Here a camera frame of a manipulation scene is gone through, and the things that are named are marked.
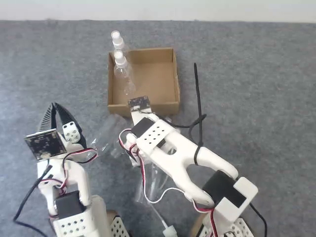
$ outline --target floor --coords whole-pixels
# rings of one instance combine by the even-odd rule
[[[197,117],[197,62],[208,115],[204,144],[258,186],[253,203],[268,221],[269,236],[315,236],[316,25],[53,20],[0,21],[1,235],[36,236],[11,220],[37,173],[23,138],[35,132],[49,103],[68,108],[86,137],[108,115],[112,30],[120,30],[132,48],[175,49],[182,101],[173,119],[180,124]],[[85,168],[92,193],[122,216],[134,236],[162,236],[151,208],[134,201],[140,172],[128,159],[100,158]],[[188,171],[201,186],[210,177],[204,167]],[[170,180],[167,186],[173,186]],[[180,193],[167,194],[155,207],[180,237],[198,217]],[[254,212],[248,209],[243,216],[262,237],[263,224]],[[39,191],[21,220],[53,236]]]

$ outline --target open cardboard box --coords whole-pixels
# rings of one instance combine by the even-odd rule
[[[136,92],[132,98],[147,95],[153,112],[174,115],[179,112],[180,89],[176,55],[172,48],[132,50],[129,61],[134,70]],[[109,53],[108,109],[111,114],[130,117],[122,81],[114,75],[115,60]]]

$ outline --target white spray cap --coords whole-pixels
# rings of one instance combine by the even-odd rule
[[[125,43],[122,36],[120,36],[119,31],[112,31],[111,37],[112,37],[112,42],[115,49],[121,50],[124,48]]]
[[[126,60],[124,54],[120,50],[114,51],[115,64],[118,68],[125,68],[128,65],[128,61]]]

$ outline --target white wall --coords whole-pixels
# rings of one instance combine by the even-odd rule
[[[316,0],[0,0],[2,20],[47,18],[316,22]]]

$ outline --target robotic arm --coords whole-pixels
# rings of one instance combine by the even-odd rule
[[[56,110],[63,134],[57,132]],[[51,104],[40,123],[39,131],[25,138],[38,160],[38,185],[44,195],[49,216],[57,237],[128,237],[119,216],[113,216],[119,225],[109,223],[106,206],[100,196],[92,196],[88,176],[79,163],[97,157],[96,151],[86,148],[85,138],[75,118],[61,105]],[[94,156],[86,161],[87,153]],[[47,166],[50,170],[44,175]]]
[[[189,201],[215,206],[217,233],[226,233],[258,193],[258,188],[245,177],[237,179],[238,171],[234,166],[208,148],[201,147],[197,163],[215,171],[201,189],[191,181],[186,171],[190,164],[195,164],[198,146],[151,113],[147,97],[133,99],[129,105],[134,127],[126,137],[126,146],[136,144],[139,156],[168,174]]]

